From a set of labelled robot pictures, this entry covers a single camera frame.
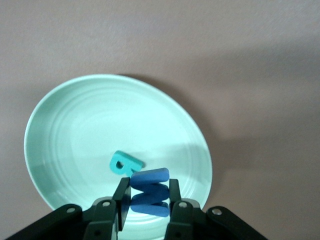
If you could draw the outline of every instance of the light green plate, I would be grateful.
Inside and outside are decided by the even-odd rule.
[[[207,143],[179,104],[142,81],[110,74],[67,81],[39,102],[25,131],[27,169],[52,209],[86,210],[112,196],[126,177],[109,167],[117,150],[143,161],[142,170],[168,168],[181,196],[204,206],[212,181]],[[162,239],[169,220],[130,210],[119,238]]]

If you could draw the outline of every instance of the blue letter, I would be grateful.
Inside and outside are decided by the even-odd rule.
[[[162,202],[170,197],[169,189],[159,182],[169,180],[169,170],[160,168],[135,172],[130,179],[130,186],[143,191],[132,197],[130,207],[134,212],[167,217],[170,214],[167,203]]]

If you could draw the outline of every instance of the ceramic plate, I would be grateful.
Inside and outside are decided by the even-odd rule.
[[[39,102],[25,131],[29,174],[53,210],[71,203],[86,210],[112,196],[126,177],[109,167],[117,150],[143,161],[142,171],[168,168],[181,197],[204,206],[212,181],[207,143],[179,104],[142,81],[111,74],[69,80]],[[169,220],[130,210],[119,239],[163,239]]]

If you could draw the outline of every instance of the table surface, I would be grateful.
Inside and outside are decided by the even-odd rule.
[[[205,209],[270,240],[320,236],[320,2],[1,1],[0,239],[51,210],[24,159],[51,89],[121,74],[173,97],[213,159]]]

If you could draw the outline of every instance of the beige surface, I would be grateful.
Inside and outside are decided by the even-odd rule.
[[[270,240],[319,239],[319,1],[0,1],[0,239],[50,212],[24,162],[32,110],[95,73],[191,114],[213,157],[206,208]]]

